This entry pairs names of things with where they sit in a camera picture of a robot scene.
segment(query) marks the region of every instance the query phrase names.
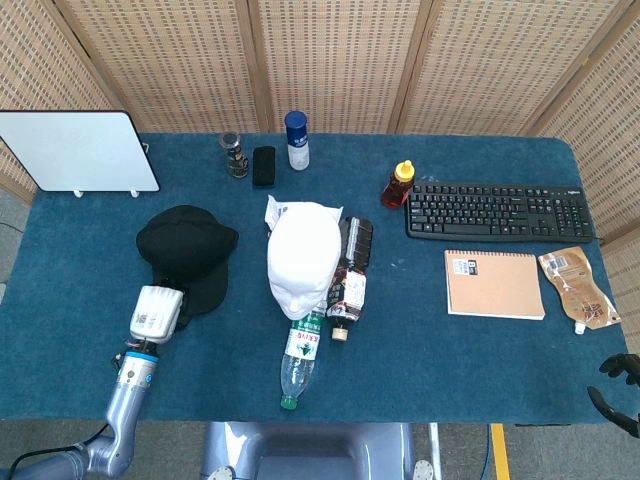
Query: black baseball cap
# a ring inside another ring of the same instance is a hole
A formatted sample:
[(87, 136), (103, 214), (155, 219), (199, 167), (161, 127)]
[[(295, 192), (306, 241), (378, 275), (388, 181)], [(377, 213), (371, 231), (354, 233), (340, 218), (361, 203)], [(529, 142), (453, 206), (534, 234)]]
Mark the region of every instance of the black baseball cap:
[(156, 215), (138, 232), (140, 255), (151, 264), (153, 282), (185, 292), (178, 327), (215, 309), (227, 293), (227, 260), (238, 232), (207, 210), (180, 205)]

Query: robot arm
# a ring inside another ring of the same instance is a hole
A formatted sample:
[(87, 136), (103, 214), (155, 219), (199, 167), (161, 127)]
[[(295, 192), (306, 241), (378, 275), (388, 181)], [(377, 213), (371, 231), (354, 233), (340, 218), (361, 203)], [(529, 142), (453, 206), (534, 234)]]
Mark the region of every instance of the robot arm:
[[(617, 377), (622, 372), (627, 373), (627, 385), (640, 385), (640, 358), (632, 354), (618, 354), (607, 358), (600, 366), (602, 373), (607, 373), (610, 377)], [(617, 412), (611, 407), (600, 391), (595, 387), (587, 387), (589, 398), (600, 414), (625, 430), (632, 437), (640, 438), (640, 424), (633, 418)]]
[(100, 435), (55, 457), (9, 473), (13, 480), (83, 480), (87, 473), (118, 478), (133, 460), (136, 423), (158, 363), (156, 346), (169, 341), (183, 293), (144, 286), (131, 318), (132, 343), (111, 396), (106, 420), (114, 436)]

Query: red liquid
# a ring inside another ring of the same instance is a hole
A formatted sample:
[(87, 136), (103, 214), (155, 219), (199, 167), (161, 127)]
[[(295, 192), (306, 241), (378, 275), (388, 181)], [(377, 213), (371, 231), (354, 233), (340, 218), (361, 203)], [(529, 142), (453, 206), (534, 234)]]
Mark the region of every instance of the red liquid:
[(408, 182), (399, 182), (395, 175), (391, 173), (389, 185), (382, 192), (382, 203), (389, 208), (401, 207), (406, 202), (411, 187), (413, 187), (413, 178)]

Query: woven panel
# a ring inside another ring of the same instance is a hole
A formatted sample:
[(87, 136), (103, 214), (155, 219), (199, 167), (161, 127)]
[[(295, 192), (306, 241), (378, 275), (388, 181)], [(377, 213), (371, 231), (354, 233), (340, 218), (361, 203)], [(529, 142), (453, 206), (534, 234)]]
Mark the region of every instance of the woven panel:
[(139, 130), (257, 130), (232, 0), (60, 3)]
[(444, 0), (406, 132), (516, 134), (616, 0)]
[[(0, 3), (1, 109), (108, 109), (107, 98), (39, 0)], [(36, 186), (0, 142), (0, 177), (22, 198)]]
[(627, 347), (640, 353), (640, 238), (611, 253), (605, 250), (604, 261)]
[(316, 132), (386, 132), (418, 0), (260, 1), (274, 125), (303, 110)]
[(640, 219), (639, 88), (640, 19), (541, 132), (573, 147), (601, 237)]

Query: white sticker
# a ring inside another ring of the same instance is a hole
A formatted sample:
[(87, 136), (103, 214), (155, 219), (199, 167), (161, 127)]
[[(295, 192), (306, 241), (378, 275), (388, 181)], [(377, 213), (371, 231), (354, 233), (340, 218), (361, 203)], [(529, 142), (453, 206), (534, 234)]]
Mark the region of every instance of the white sticker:
[(344, 287), (344, 302), (350, 307), (362, 309), (367, 277), (361, 273), (348, 271)]
[(456, 275), (469, 275), (469, 262), (467, 260), (453, 259), (453, 273)]
[(549, 266), (553, 270), (560, 270), (561, 268), (564, 268), (567, 265), (568, 265), (567, 259), (564, 258), (563, 256), (554, 257), (551, 260), (549, 260)]
[(320, 335), (292, 328), (289, 330), (285, 353), (304, 360), (315, 360), (318, 343), (320, 343)]

